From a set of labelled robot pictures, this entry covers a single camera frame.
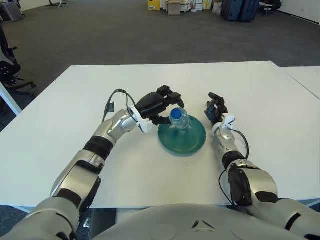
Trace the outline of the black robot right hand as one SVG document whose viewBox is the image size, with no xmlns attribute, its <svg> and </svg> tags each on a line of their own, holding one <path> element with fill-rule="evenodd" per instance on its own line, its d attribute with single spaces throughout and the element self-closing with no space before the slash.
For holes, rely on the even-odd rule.
<svg viewBox="0 0 320 240">
<path fill-rule="evenodd" d="M 208 96 L 211 100 L 206 103 L 204 114 L 211 122 L 212 126 L 214 126 L 216 123 L 223 121 L 223 116 L 228 113 L 228 109 L 225 106 L 225 100 L 223 97 L 212 92 L 209 92 Z"/>
</svg>

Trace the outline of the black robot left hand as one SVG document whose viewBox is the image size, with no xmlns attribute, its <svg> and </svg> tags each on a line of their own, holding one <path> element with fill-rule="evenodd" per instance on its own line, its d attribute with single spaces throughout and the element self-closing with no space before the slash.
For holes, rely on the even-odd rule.
<svg viewBox="0 0 320 240">
<path fill-rule="evenodd" d="M 145 95 L 135 105 L 135 108 L 143 119 L 149 119 L 154 125 L 158 126 L 171 124 L 169 117 L 160 116 L 169 105 L 185 107 L 181 94 L 173 92 L 169 86 L 163 85 L 157 91 Z"/>
</svg>

